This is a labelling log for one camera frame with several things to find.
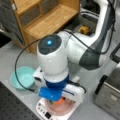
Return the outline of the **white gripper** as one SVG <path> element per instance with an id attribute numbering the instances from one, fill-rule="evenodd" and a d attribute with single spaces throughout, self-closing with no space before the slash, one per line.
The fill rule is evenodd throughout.
<path id="1" fill-rule="evenodd" d="M 75 101 L 77 104 L 81 104 L 84 99 L 85 89 L 81 86 L 75 86 L 72 84 L 67 84 L 62 90 L 62 96 Z"/>

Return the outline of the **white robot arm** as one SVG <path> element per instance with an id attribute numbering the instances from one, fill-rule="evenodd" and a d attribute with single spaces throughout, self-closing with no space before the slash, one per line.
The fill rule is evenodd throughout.
<path id="1" fill-rule="evenodd" d="M 37 45 L 39 67 L 36 72 L 42 82 L 38 95 L 58 101 L 61 97 L 81 103 L 86 89 L 69 77 L 68 62 L 87 70 L 99 68 L 105 61 L 115 23 L 115 1 L 94 0 L 100 6 L 95 32 L 84 35 L 64 29 L 43 37 Z"/>

